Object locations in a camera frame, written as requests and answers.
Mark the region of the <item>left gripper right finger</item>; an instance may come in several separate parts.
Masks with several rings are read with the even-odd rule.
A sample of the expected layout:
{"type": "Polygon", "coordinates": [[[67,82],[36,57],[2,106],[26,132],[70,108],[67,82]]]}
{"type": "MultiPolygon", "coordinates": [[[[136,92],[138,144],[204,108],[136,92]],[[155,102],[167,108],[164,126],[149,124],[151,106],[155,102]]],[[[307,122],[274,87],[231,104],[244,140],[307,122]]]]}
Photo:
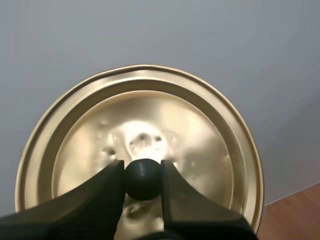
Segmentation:
{"type": "Polygon", "coordinates": [[[195,190],[171,161],[163,160],[161,204],[164,228],[185,240],[255,240],[240,213],[227,209],[195,190]]]}

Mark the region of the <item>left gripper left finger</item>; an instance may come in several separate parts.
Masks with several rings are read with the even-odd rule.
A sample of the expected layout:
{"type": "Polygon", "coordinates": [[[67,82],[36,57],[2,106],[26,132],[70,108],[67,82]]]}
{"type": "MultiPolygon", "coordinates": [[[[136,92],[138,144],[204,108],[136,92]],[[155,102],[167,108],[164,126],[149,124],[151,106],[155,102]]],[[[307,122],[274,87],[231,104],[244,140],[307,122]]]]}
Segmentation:
{"type": "Polygon", "coordinates": [[[124,161],[75,189],[0,219],[2,240],[112,240],[125,199],[124,161]]]}

